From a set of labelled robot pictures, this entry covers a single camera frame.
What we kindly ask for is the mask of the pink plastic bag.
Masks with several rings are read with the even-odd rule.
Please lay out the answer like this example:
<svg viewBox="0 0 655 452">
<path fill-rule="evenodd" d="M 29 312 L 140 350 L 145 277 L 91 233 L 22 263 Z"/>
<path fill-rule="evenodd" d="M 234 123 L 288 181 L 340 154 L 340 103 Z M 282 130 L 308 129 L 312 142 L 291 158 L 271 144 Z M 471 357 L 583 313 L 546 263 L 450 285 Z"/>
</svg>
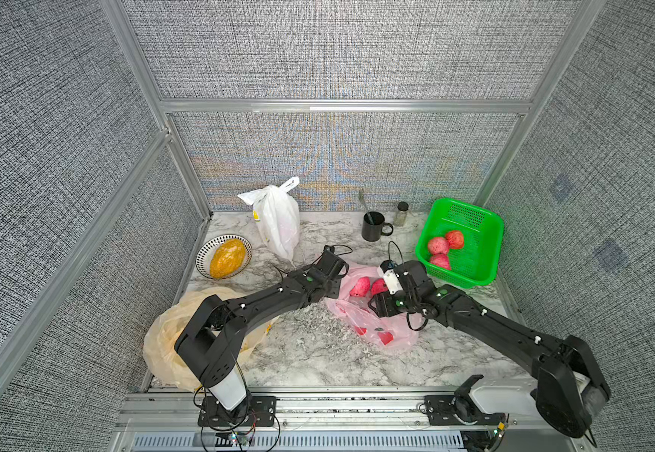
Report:
<svg viewBox="0 0 655 452">
<path fill-rule="evenodd" d="M 368 277 L 371 284 L 381 279 L 380 269 L 352 262 L 348 264 L 350 269 L 342 279 L 340 295 L 337 299 L 325 299 L 328 310 L 358 337 L 382 350 L 406 350 L 415 345 L 419 333 L 408 327 L 405 313 L 392 318 L 379 318 L 368 307 L 368 301 L 374 297 L 371 290 L 365 298 L 349 295 L 359 278 Z"/>
</svg>

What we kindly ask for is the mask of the pink red apple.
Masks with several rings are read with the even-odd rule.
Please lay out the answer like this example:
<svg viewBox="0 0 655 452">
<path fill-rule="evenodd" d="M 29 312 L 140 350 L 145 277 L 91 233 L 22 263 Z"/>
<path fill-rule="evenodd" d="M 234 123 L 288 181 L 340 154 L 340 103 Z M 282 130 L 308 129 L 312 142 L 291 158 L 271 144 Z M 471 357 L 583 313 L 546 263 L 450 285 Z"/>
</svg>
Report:
<svg viewBox="0 0 655 452">
<path fill-rule="evenodd" d="M 433 254 L 429 260 L 429 263 L 433 266 L 440 267 L 441 269 L 452 269 L 450 259 L 444 253 Z"/>
</svg>

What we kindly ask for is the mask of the white plastic bag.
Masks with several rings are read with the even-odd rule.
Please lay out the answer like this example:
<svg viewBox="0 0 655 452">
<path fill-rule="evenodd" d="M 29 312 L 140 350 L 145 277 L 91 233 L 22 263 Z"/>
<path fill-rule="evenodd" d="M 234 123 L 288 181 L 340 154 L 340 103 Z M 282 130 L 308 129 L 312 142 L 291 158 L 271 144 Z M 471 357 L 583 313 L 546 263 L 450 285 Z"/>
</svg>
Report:
<svg viewBox="0 0 655 452">
<path fill-rule="evenodd" d="M 292 177 L 280 186 L 269 185 L 238 195 L 252 208 L 261 239 L 278 258 L 293 261 L 300 239 L 300 212 L 290 191 L 300 183 Z"/>
</svg>

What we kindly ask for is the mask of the beige plastic bag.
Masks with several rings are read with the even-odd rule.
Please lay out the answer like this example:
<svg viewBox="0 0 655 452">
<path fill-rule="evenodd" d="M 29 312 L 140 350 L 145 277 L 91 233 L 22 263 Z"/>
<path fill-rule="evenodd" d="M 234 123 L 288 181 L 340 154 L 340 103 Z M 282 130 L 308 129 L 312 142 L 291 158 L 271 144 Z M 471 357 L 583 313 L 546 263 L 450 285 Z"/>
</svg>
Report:
<svg viewBox="0 0 655 452">
<path fill-rule="evenodd" d="M 200 385 L 184 361 L 176 354 L 174 343 L 190 318 L 195 314 L 197 307 L 201 305 L 204 299 L 214 295 L 224 301 L 246 296 L 227 287 L 213 287 L 206 290 L 187 292 L 175 306 L 161 314 L 148 330 L 144 338 L 143 357 L 150 372 L 162 382 L 173 384 L 184 390 L 195 390 Z M 277 318 L 257 327 L 257 329 L 246 335 L 238 354 L 238 365 L 244 363 L 244 358 L 248 357 L 261 339 L 265 337 L 268 329 L 273 326 Z"/>
</svg>

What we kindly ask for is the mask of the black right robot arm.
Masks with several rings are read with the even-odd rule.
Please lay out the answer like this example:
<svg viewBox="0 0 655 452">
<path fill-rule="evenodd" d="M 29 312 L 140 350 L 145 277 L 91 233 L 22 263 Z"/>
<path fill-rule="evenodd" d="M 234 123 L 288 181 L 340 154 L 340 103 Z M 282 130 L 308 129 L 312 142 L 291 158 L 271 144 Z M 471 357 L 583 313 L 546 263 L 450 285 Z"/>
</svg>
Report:
<svg viewBox="0 0 655 452">
<path fill-rule="evenodd" d="M 473 376 L 455 392 L 457 417 L 523 414 L 540 417 L 556 431 L 581 438 L 611 397 L 611 390 L 587 342 L 532 330 L 481 305 L 465 291 L 436 286 L 425 265 L 408 261 L 380 267 L 386 290 L 368 306 L 380 318 L 420 315 L 425 322 L 462 331 L 500 352 L 531 376 L 496 382 Z"/>
</svg>

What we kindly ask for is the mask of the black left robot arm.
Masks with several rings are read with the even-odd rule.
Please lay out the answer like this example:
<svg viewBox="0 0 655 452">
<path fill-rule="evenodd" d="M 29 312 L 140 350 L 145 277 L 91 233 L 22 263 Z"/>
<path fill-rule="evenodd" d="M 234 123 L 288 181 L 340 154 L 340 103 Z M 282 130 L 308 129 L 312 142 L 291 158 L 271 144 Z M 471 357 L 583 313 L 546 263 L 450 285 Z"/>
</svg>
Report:
<svg viewBox="0 0 655 452">
<path fill-rule="evenodd" d="M 287 312 L 336 298 L 350 266 L 332 246 L 311 264 L 259 292 L 228 299 L 210 296 L 197 307 L 174 343 L 198 383 L 228 411 L 246 405 L 247 385 L 238 369 L 246 335 Z"/>
</svg>

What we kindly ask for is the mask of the black mug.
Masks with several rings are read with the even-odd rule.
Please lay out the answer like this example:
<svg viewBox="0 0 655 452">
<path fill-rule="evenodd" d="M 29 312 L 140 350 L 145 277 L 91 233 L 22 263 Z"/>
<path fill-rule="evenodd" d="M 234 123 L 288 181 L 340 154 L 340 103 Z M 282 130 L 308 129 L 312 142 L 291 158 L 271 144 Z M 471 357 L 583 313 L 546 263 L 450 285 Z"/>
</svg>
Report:
<svg viewBox="0 0 655 452">
<path fill-rule="evenodd" d="M 390 237 L 394 227 L 379 212 L 369 211 L 363 216 L 361 236 L 368 242 L 380 241 L 381 237 Z"/>
</svg>

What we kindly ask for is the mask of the metal spoon in mug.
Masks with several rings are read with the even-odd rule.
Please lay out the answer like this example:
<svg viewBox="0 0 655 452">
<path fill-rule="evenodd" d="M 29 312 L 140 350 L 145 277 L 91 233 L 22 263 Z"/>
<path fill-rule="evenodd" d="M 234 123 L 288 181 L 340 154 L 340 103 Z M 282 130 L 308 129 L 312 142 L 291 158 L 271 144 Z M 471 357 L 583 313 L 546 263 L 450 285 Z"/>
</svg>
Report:
<svg viewBox="0 0 655 452">
<path fill-rule="evenodd" d="M 367 206 L 366 200 L 365 200 L 365 192 L 363 188 L 359 189 L 359 192 L 357 192 L 357 197 L 359 197 L 359 203 L 364 209 L 366 213 L 370 211 L 369 207 Z"/>
</svg>

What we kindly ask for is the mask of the green plastic basket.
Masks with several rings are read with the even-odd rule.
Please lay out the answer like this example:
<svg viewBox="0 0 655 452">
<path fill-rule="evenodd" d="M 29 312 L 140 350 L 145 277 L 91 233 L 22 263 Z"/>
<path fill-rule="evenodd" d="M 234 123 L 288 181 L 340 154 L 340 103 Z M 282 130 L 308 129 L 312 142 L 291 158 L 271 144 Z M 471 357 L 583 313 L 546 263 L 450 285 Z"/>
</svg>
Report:
<svg viewBox="0 0 655 452">
<path fill-rule="evenodd" d="M 443 269 L 430 263 L 428 243 L 458 231 L 463 247 L 447 253 L 450 268 Z M 479 206 L 450 198 L 436 200 L 421 231 L 415 254 L 427 268 L 427 273 L 461 288 L 487 286 L 497 275 L 504 221 Z"/>
</svg>

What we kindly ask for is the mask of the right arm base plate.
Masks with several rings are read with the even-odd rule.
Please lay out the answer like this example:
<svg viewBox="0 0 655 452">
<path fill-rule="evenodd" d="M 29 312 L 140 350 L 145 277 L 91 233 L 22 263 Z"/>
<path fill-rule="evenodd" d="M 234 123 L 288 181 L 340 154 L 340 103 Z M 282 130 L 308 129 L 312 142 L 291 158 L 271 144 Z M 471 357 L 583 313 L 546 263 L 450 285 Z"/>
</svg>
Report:
<svg viewBox="0 0 655 452">
<path fill-rule="evenodd" d="M 431 426 L 498 426 L 505 414 L 485 414 L 468 397 L 427 395 L 421 410 Z"/>
</svg>

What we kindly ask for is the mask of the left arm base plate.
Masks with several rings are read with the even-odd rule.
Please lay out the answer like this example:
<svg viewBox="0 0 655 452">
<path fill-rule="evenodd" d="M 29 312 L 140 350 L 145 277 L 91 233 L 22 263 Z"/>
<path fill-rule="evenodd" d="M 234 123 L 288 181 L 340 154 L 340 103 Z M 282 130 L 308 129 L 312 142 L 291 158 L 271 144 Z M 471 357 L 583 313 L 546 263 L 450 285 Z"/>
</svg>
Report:
<svg viewBox="0 0 655 452">
<path fill-rule="evenodd" d="M 227 410 L 215 397 L 205 397 L 200 404 L 197 425 L 203 428 L 274 427 L 275 397 L 248 397 L 233 410 Z"/>
</svg>

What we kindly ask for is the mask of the aluminium front rail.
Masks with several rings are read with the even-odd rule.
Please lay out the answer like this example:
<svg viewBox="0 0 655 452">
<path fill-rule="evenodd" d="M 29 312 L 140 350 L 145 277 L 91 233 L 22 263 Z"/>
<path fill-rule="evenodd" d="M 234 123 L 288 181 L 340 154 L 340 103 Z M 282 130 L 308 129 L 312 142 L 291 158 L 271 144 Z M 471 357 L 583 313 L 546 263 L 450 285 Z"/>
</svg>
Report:
<svg viewBox="0 0 655 452">
<path fill-rule="evenodd" d="M 432 429 L 424 400 L 442 399 L 452 386 L 253 386 L 259 397 L 276 398 L 276 417 L 284 431 L 409 431 Z M 173 388 L 127 395 L 113 433 L 196 431 L 195 397 Z"/>
</svg>

